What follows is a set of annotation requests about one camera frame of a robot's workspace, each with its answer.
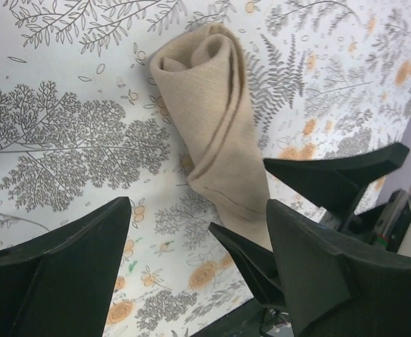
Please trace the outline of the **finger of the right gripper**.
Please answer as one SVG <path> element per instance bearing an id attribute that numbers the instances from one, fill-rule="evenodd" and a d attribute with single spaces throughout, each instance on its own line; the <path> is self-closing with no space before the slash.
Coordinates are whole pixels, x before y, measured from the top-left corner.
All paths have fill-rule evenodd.
<path id="1" fill-rule="evenodd" d="M 264 159 L 267 172 L 332 214 L 353 213 L 370 183 L 402 167 L 410 149 L 392 143 L 353 157 L 294 161 Z"/>
<path id="2" fill-rule="evenodd" d="M 209 225 L 209 231 L 230 254 L 257 302 L 283 310 L 285 297 L 273 252 L 216 223 Z"/>

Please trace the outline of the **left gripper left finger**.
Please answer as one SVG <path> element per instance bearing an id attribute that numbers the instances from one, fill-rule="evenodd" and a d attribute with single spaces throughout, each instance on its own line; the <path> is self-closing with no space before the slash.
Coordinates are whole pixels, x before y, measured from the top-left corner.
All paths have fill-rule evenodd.
<path id="1" fill-rule="evenodd" d="M 0 250 L 0 336 L 101 336 L 130 219 L 118 197 Z"/>

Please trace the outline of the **beige cloth napkin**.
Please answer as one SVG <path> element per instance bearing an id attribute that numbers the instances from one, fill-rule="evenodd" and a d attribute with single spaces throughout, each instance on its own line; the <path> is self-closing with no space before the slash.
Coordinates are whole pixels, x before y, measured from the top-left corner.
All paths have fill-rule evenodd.
<path id="1" fill-rule="evenodd" d="M 189 186 L 226 228 L 269 249 L 268 180 L 238 38 L 203 25 L 161 47 L 150 71 L 193 161 Z"/>

